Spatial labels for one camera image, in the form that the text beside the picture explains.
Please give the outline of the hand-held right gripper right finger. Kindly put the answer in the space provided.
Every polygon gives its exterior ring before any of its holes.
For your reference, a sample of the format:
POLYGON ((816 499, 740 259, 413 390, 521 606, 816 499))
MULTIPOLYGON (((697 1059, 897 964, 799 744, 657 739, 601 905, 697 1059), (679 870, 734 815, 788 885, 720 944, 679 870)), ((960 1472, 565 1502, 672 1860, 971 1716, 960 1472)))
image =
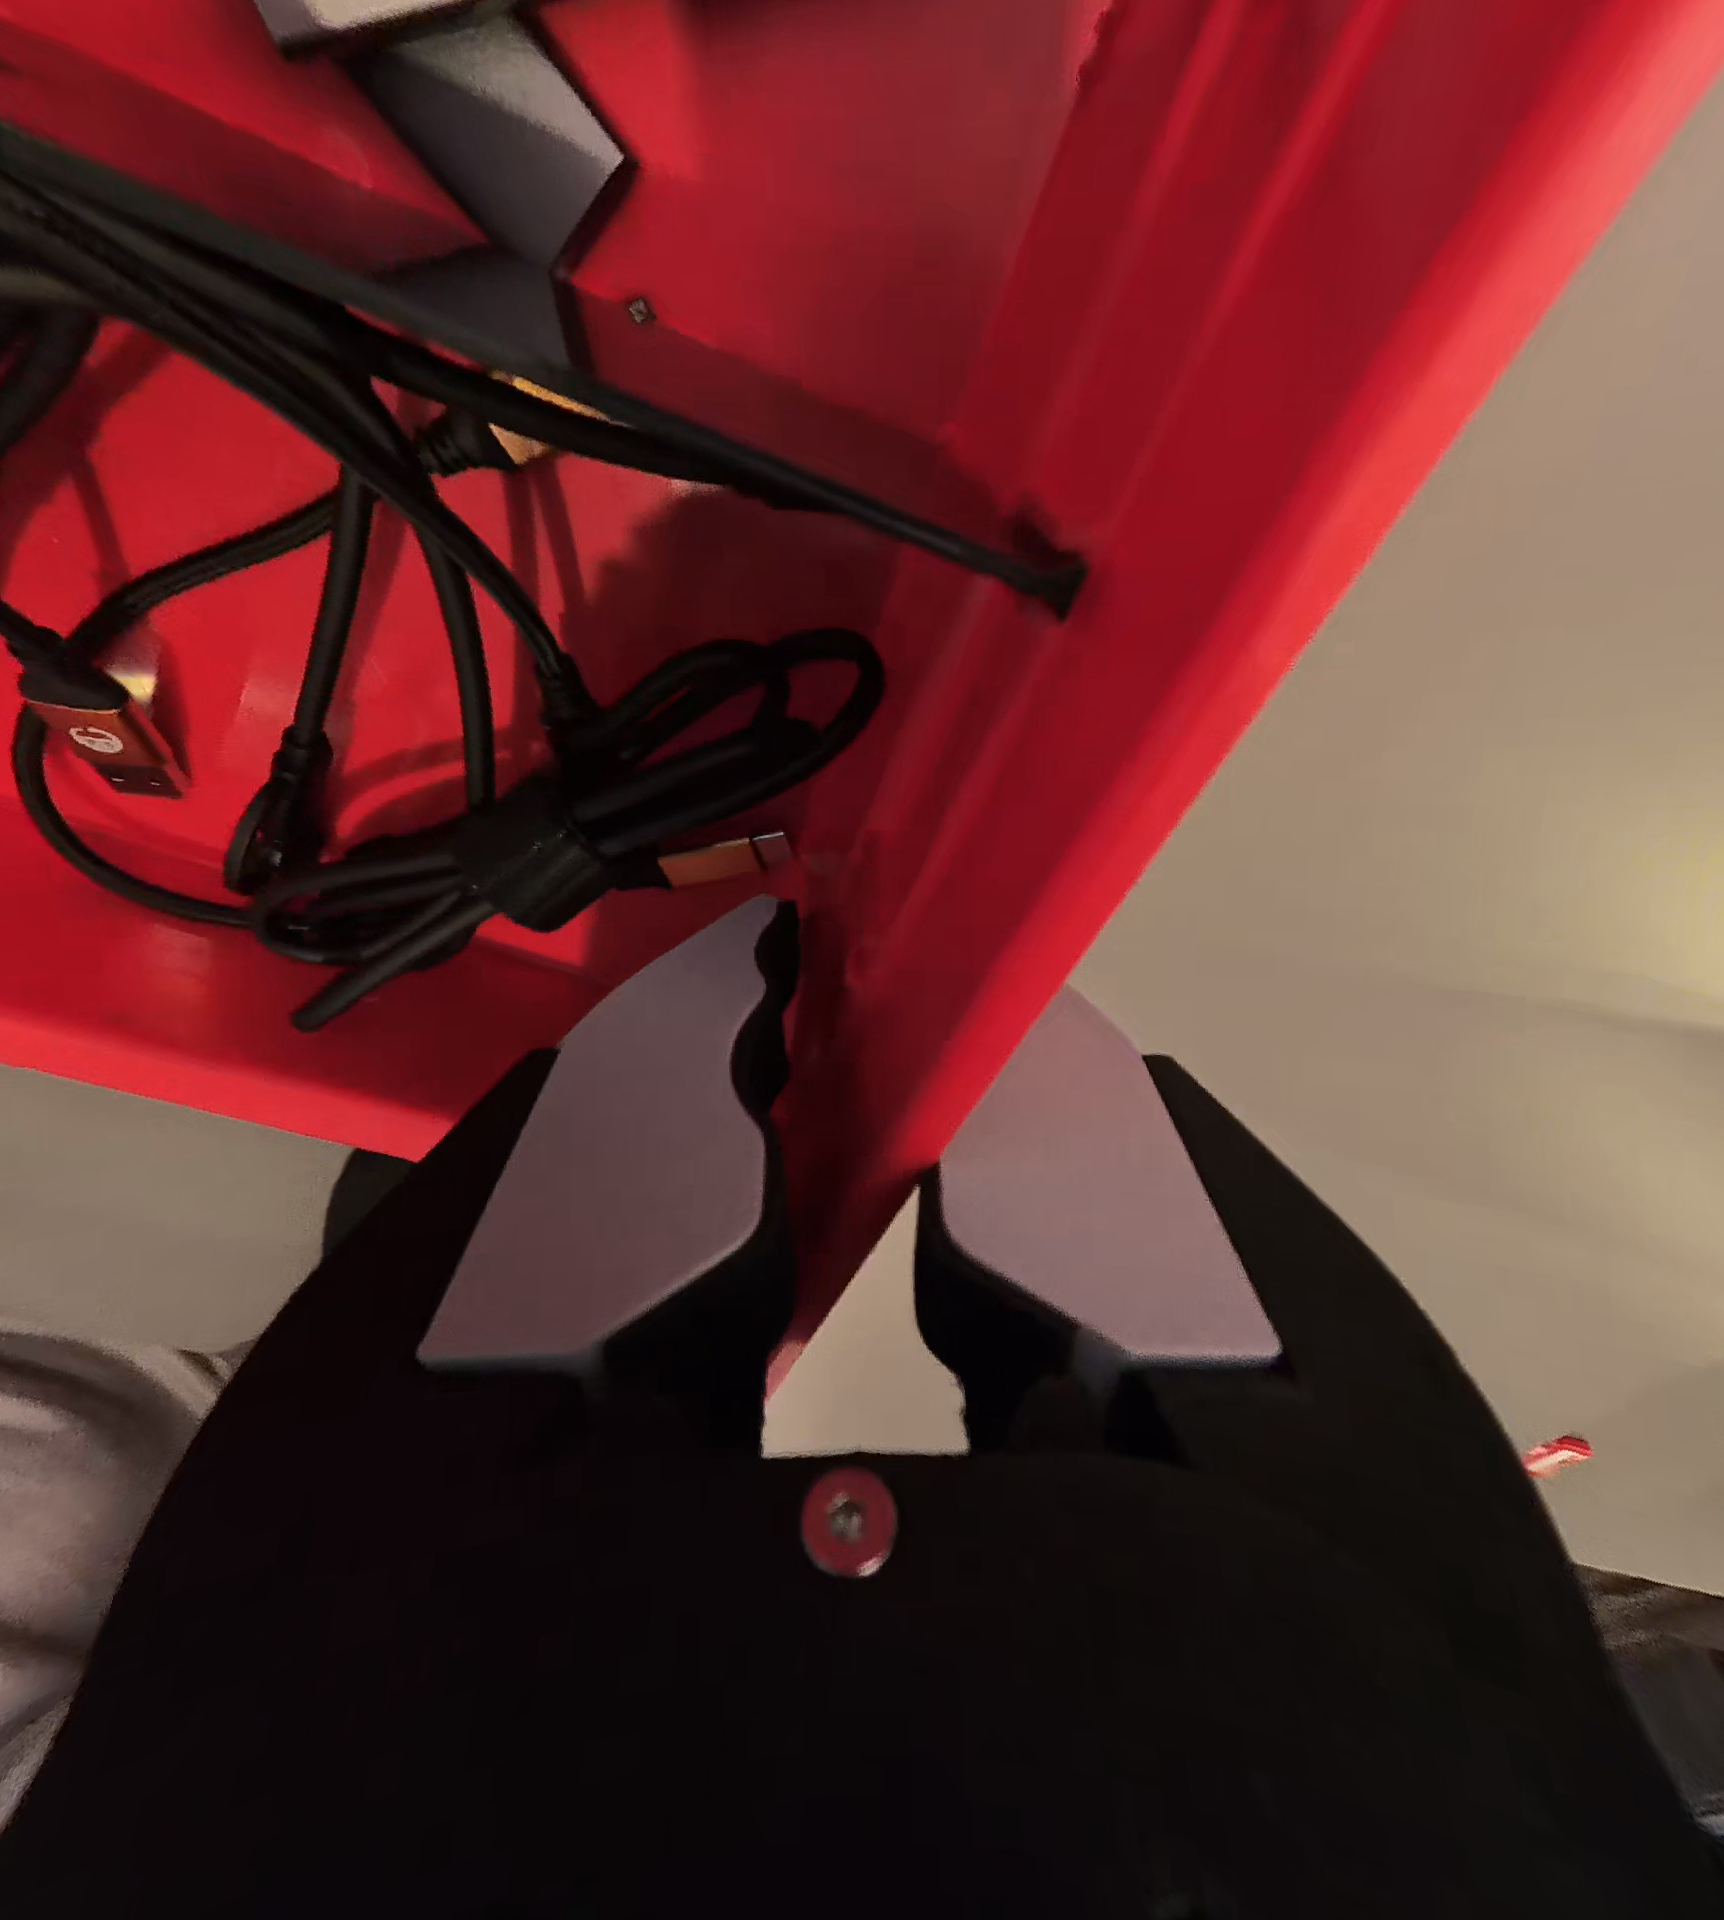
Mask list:
POLYGON ((1138 1369, 1264 1371, 1283 1339, 1137 1045, 1062 989, 921 1182, 915 1321, 965 1404, 1138 1369))

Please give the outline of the red plastic bin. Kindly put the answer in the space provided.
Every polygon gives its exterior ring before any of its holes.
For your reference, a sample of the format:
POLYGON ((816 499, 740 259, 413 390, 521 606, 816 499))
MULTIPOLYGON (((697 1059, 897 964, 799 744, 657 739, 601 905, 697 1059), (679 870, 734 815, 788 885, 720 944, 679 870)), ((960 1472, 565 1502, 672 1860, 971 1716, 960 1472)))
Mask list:
MULTIPOLYGON (((631 159, 569 245, 569 370, 1034 563, 565 462, 447 485, 603 704, 715 636, 843 626, 889 697, 770 811, 807 987, 784 1109, 814 1327, 1724 65, 1724 6, 522 6, 631 159)), ((488 267, 488 214, 254 6, 0 6, 0 153, 300 259, 488 267)), ((336 452, 130 323, 0 481, 0 593, 324 490, 336 452)), ((175 925, 11 798, 0 1064, 415 1155, 752 889, 493 925, 302 1037, 325 971, 175 925)))

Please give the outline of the grey metal adapter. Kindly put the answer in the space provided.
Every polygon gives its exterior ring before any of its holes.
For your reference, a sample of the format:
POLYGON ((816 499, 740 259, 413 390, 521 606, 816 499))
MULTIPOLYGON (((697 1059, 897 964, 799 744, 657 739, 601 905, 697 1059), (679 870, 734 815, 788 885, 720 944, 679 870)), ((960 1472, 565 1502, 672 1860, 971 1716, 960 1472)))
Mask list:
POLYGON ((490 248, 560 269, 631 159, 516 4, 258 4, 284 60, 336 63, 490 248))

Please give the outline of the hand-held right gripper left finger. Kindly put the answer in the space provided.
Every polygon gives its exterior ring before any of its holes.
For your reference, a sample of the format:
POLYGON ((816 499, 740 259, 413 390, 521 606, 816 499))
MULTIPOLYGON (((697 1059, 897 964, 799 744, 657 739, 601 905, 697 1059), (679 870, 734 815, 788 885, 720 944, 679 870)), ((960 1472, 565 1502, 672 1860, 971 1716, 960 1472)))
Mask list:
POLYGON ((584 1369, 755 1247, 797 971, 797 907, 756 896, 569 1029, 421 1339, 426 1369, 584 1369))

